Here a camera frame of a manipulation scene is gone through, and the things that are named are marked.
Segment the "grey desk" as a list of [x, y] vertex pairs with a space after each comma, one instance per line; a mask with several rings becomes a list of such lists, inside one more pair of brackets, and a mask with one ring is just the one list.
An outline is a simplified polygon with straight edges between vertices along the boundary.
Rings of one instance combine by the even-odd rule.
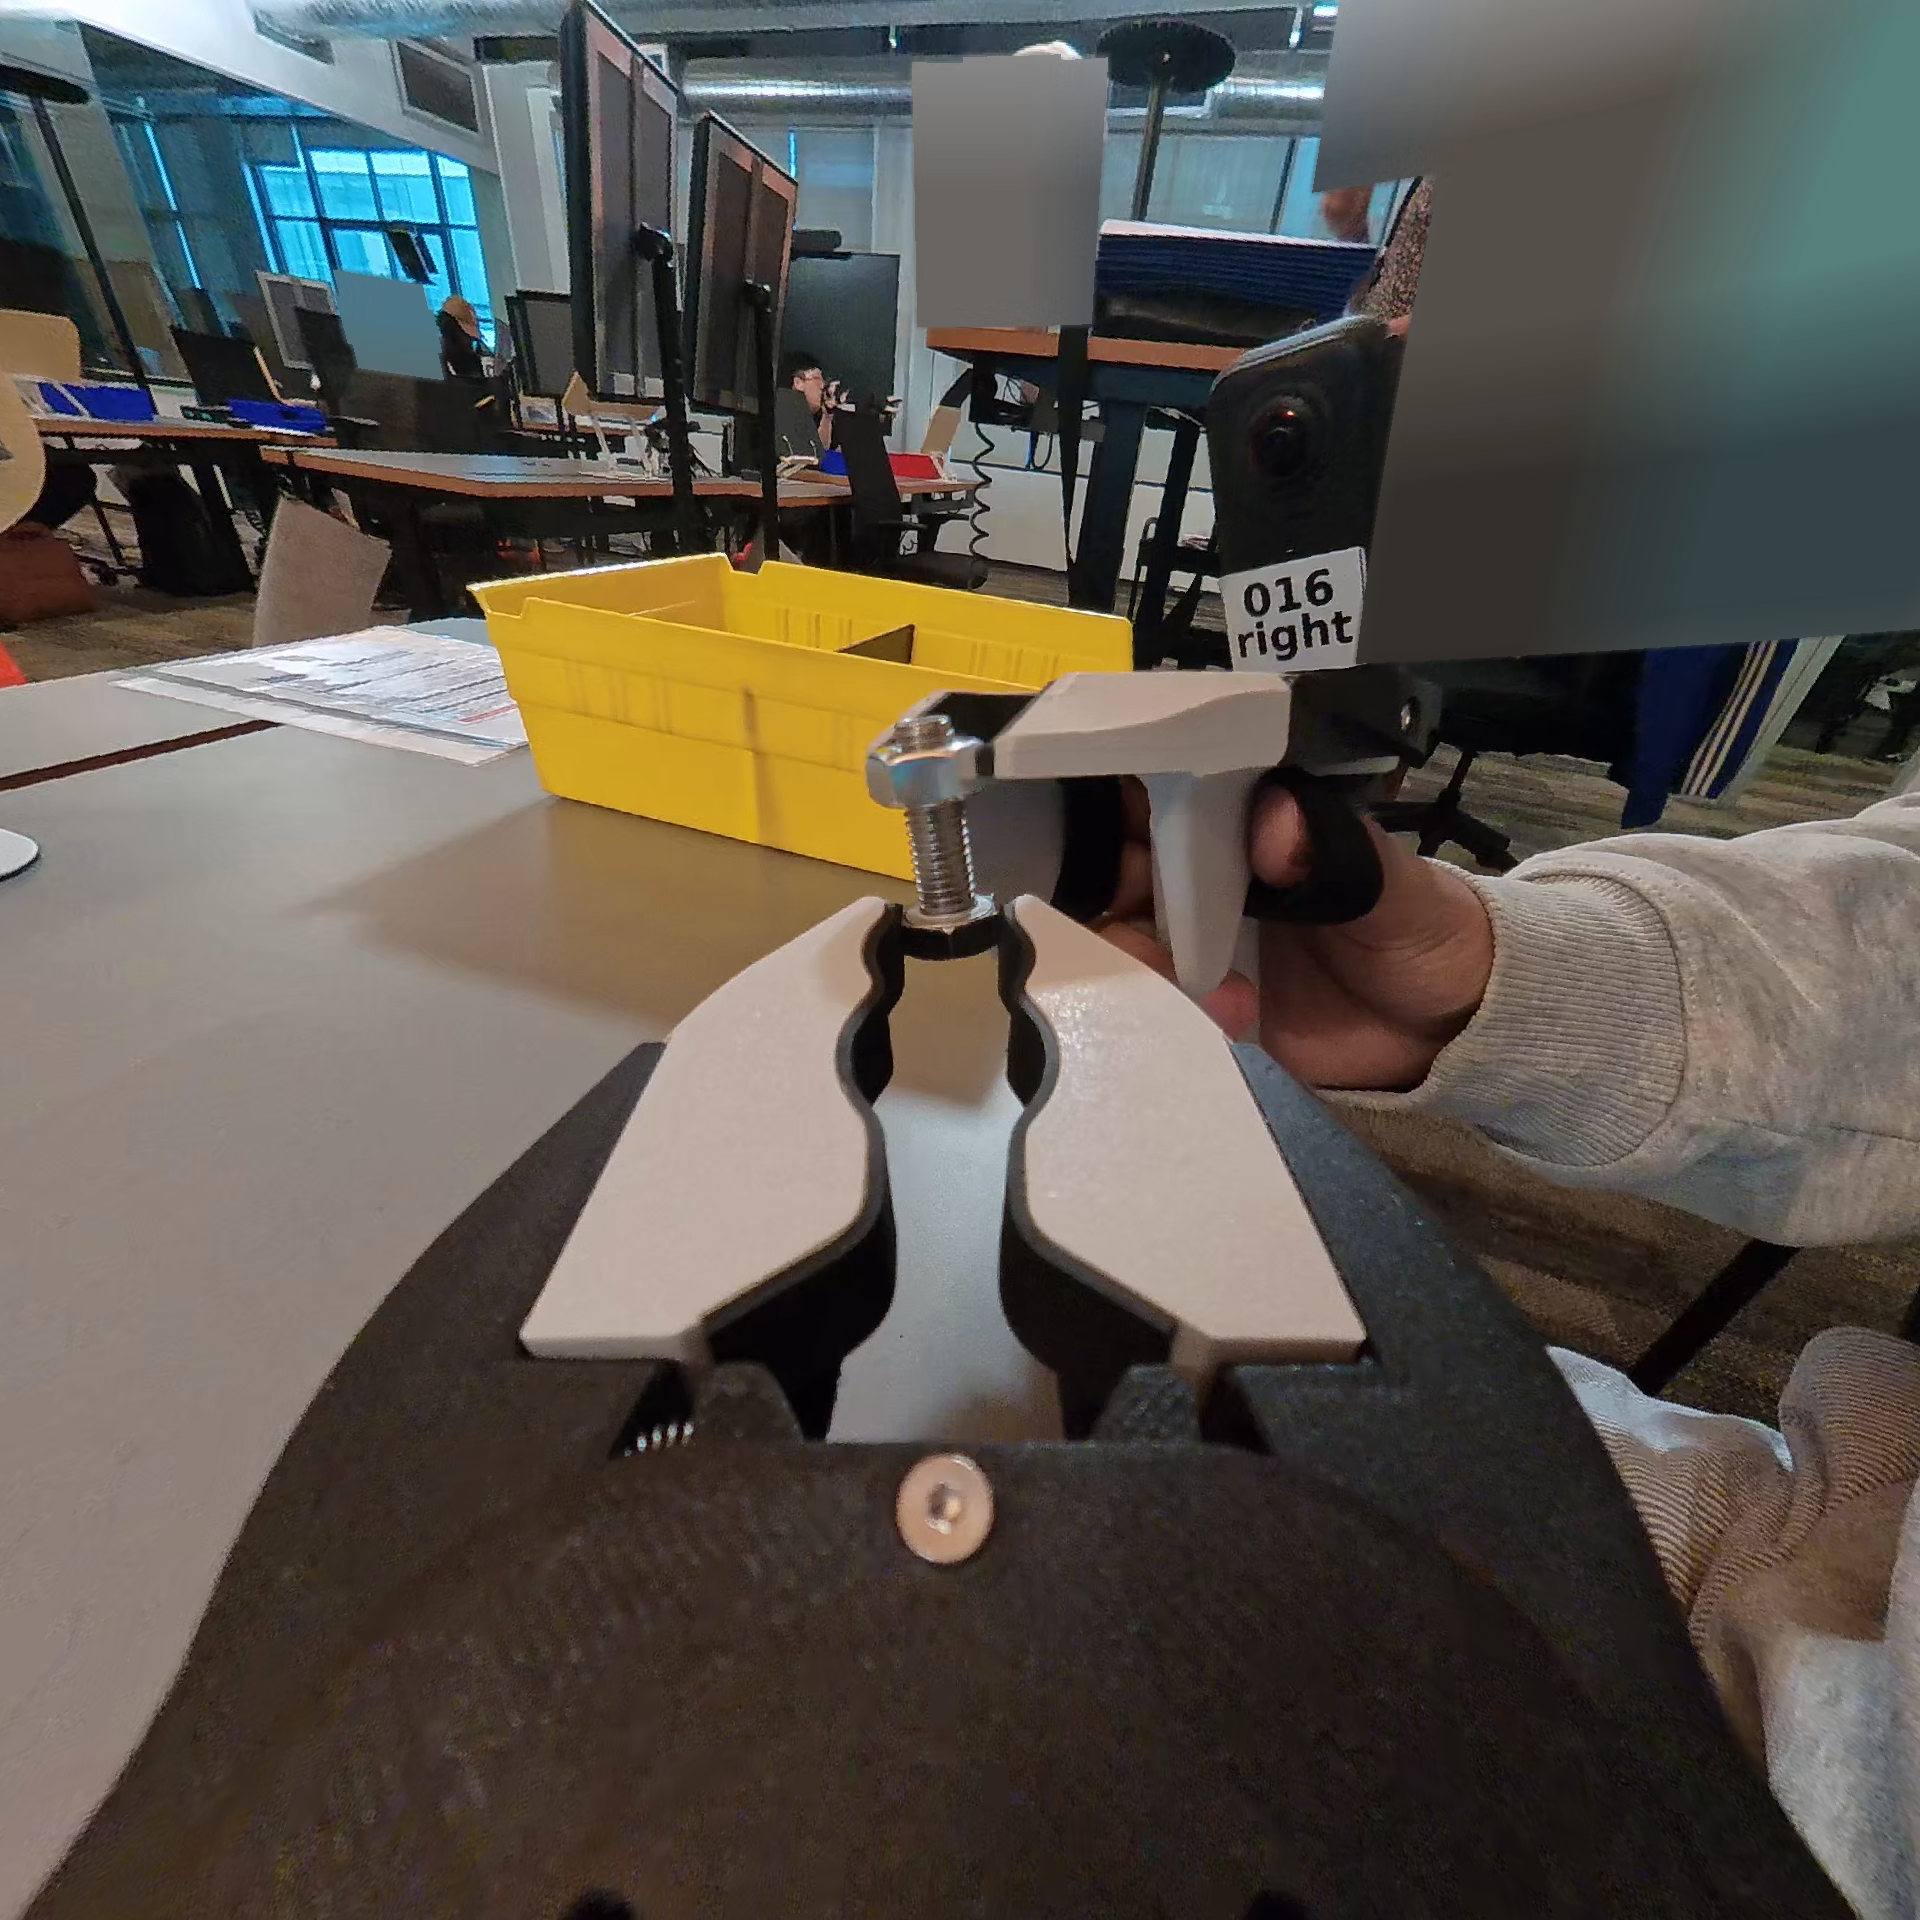
[[635, 1045], [900, 880], [72, 678], [4, 694], [4, 1916], [400, 1276]]

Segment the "silver threaded bolt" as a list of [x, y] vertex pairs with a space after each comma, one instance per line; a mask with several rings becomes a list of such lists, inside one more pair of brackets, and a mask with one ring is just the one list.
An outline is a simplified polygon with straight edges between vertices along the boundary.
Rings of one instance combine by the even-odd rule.
[[906, 946], [925, 961], [961, 961], [996, 939], [999, 910], [976, 889], [965, 802], [904, 814], [915, 904], [904, 912]]

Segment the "printed paper sheet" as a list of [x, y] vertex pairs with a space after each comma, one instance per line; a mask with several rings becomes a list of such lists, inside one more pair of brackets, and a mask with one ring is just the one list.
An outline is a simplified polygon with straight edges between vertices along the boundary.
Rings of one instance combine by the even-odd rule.
[[121, 689], [467, 766], [529, 745], [497, 646], [426, 628], [363, 628], [173, 661], [123, 677]]

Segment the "black backpack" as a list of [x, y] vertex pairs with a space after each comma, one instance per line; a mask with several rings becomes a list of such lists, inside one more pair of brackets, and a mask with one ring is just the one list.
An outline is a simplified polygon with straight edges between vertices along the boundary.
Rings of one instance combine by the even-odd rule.
[[136, 524], [137, 584], [169, 597], [252, 593], [252, 572], [228, 518], [209, 515], [179, 472], [121, 469], [117, 484]]

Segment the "striped grey trousers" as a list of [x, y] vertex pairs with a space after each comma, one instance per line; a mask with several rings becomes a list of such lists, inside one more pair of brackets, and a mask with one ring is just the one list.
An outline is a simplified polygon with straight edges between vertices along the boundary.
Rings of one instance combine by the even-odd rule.
[[1876, 1644], [1916, 1464], [1916, 1356], [1835, 1328], [1792, 1368], [1776, 1425], [1677, 1406], [1551, 1348], [1596, 1426], [1729, 1709], [1760, 1706], [1804, 1637]]

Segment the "tall dark monitor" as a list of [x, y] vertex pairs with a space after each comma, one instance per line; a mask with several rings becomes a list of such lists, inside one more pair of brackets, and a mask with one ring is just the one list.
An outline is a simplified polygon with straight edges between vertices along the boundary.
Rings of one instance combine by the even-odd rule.
[[596, 5], [560, 24], [560, 137], [573, 368], [596, 401], [665, 396], [656, 249], [676, 227], [682, 92]]
[[801, 182], [715, 113], [692, 128], [688, 397], [723, 417], [776, 402]]

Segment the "stack of blue mats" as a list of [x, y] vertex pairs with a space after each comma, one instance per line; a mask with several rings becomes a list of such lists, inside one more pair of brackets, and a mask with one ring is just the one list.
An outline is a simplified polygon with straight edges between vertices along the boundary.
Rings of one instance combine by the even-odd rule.
[[1339, 320], [1377, 266], [1364, 243], [1176, 225], [1104, 225], [1095, 317], [1104, 339], [1259, 348]]

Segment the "blue striped jacket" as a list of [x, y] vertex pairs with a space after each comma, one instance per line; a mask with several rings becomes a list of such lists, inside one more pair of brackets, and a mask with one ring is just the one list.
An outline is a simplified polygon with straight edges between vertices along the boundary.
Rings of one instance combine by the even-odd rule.
[[1621, 828], [1659, 826], [1672, 800], [1717, 802], [1835, 649], [1837, 641], [1768, 641], [1645, 651], [1607, 772], [1623, 788]]

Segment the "person's right hand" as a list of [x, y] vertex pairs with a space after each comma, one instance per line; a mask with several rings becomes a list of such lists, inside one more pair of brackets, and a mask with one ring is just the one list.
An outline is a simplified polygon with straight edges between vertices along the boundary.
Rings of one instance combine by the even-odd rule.
[[[1145, 788], [1121, 781], [1124, 840], [1119, 891], [1095, 926], [1173, 981], [1155, 924], [1152, 826]], [[1258, 1043], [1309, 1089], [1403, 1092], [1474, 1019], [1491, 984], [1496, 932], [1480, 893], [1367, 826], [1384, 870], [1375, 912], [1339, 926], [1264, 924], [1252, 978], [1228, 973], [1202, 1011], [1237, 1043]], [[1301, 802], [1269, 790], [1250, 817], [1250, 869], [1292, 889], [1313, 875]]]

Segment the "large yellow plastic bin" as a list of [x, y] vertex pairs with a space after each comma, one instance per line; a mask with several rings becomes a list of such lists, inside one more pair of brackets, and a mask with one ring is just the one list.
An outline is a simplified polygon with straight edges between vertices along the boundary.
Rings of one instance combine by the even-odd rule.
[[906, 880], [875, 736], [932, 693], [1130, 673], [1115, 614], [725, 555], [481, 584], [545, 790]]

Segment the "silver hex nut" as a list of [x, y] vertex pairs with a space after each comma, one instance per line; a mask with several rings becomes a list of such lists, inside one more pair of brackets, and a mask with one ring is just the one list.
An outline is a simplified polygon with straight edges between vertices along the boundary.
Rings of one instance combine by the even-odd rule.
[[989, 772], [989, 745], [947, 712], [906, 716], [871, 744], [866, 756], [871, 800], [899, 812], [962, 802]]

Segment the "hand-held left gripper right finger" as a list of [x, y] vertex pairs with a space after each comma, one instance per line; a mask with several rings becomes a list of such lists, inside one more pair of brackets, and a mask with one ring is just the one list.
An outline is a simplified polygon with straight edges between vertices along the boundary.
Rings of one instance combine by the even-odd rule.
[[1351, 1362], [1364, 1328], [1228, 1036], [1036, 897], [1015, 1006], [1042, 1086], [1015, 1166], [1044, 1256], [1168, 1340], [1170, 1364]]

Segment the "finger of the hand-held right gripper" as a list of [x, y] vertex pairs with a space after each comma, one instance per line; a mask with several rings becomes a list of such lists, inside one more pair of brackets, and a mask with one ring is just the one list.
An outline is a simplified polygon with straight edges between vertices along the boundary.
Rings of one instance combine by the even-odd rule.
[[1235, 673], [1071, 674], [992, 738], [996, 781], [1223, 778], [1283, 764], [1292, 689]]
[[1041, 694], [1036, 691], [952, 689], [900, 716], [875, 753], [986, 753]]

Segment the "beige panel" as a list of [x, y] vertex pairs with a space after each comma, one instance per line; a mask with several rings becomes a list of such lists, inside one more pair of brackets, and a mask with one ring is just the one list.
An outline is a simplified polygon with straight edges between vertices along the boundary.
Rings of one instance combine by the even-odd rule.
[[392, 541], [283, 498], [256, 580], [249, 646], [272, 649], [372, 627], [392, 558]]

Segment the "brown bag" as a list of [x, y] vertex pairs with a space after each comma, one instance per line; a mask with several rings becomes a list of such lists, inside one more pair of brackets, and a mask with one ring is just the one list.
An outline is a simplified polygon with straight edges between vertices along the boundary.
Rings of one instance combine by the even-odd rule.
[[3, 532], [3, 628], [97, 611], [77, 548], [58, 530], [23, 522]]

